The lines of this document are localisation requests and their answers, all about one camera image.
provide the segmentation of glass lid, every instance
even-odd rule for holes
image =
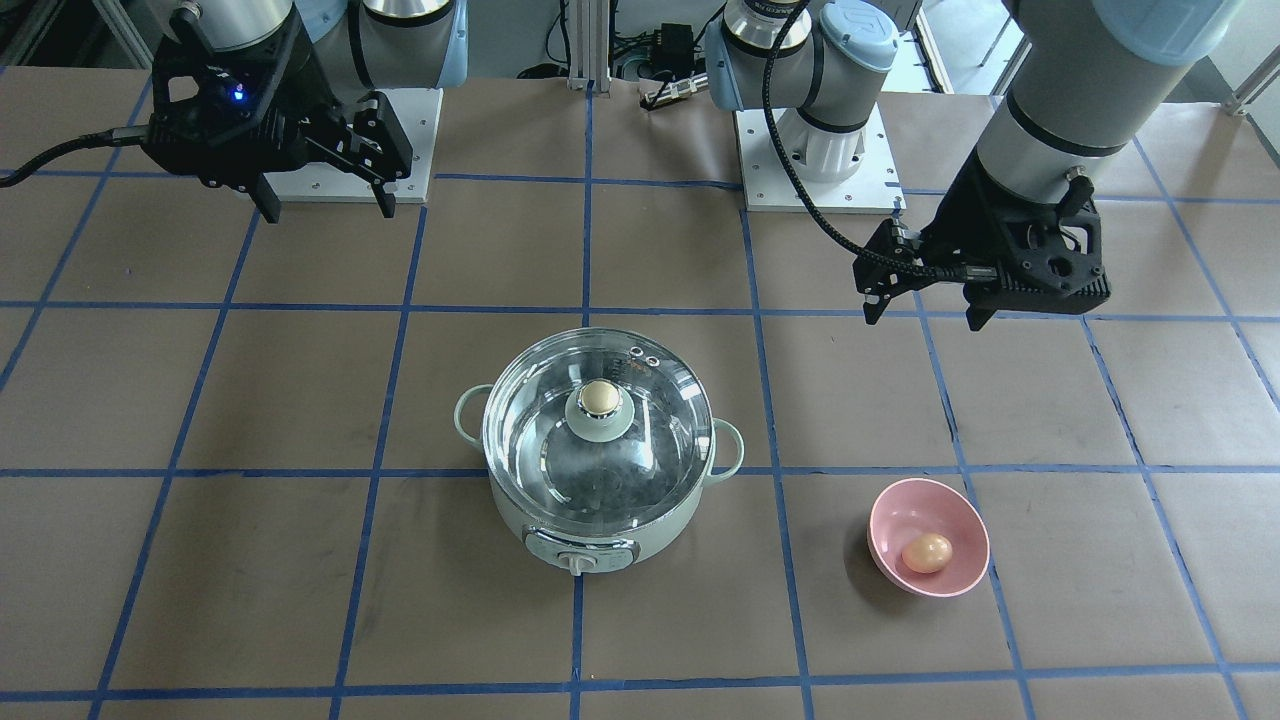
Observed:
[[[701,383],[631,332],[581,328],[522,352],[494,384],[485,456],[531,523],[603,538],[666,515],[710,462]]]

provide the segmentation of bowl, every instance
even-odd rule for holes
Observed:
[[[951,541],[951,561],[937,573],[916,573],[902,562],[902,548],[925,533]],[[899,480],[872,506],[867,544],[895,585],[927,597],[956,597],[987,574],[991,538],[978,511],[963,495],[925,478]]]

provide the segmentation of brown egg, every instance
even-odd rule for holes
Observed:
[[[951,541],[924,533],[902,548],[902,562],[916,573],[937,573],[951,562]]]

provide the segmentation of pot handle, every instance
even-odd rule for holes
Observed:
[[[460,397],[458,402],[453,406],[453,429],[457,430],[460,436],[462,436],[462,439],[467,441],[467,445],[479,450],[480,452],[484,452],[484,443],[480,442],[479,438],[472,437],[470,433],[462,429],[462,409],[467,406],[467,402],[471,402],[472,397],[477,395],[484,395],[492,389],[493,389],[492,384],[476,386],[463,392],[462,397]]]
[[[703,479],[704,487],[710,487],[714,486],[716,483],[724,482],[732,478],[733,474],[742,468],[742,459],[746,456],[746,446],[742,445],[742,433],[737,432],[737,428],[735,428],[732,423],[730,423],[728,420],[721,420],[719,418],[712,418],[712,425],[717,430],[724,430],[726,433],[732,436],[733,445],[737,447],[737,457],[733,459],[733,465],[731,465],[728,470],[724,470],[723,473],[708,474],[707,478]]]

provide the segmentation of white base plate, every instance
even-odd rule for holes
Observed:
[[[782,110],[774,110],[774,119]],[[796,196],[791,181],[782,170],[764,124],[764,110],[733,113],[737,124],[737,151],[742,160],[742,184],[746,209],[765,213],[803,213],[804,205]],[[823,213],[865,213],[887,215],[895,209],[905,209],[906,199],[899,184],[893,154],[884,137],[884,122],[879,108],[872,109],[863,135],[865,150],[860,168],[840,183],[805,181],[809,197]]]
[[[396,109],[413,146],[413,169],[396,183],[392,195],[397,202],[426,202],[428,181],[431,178],[431,156],[435,154],[435,128],[440,123],[443,90],[384,90]],[[268,173],[266,179],[284,202],[375,202],[369,183],[325,163],[311,163],[292,173]]]

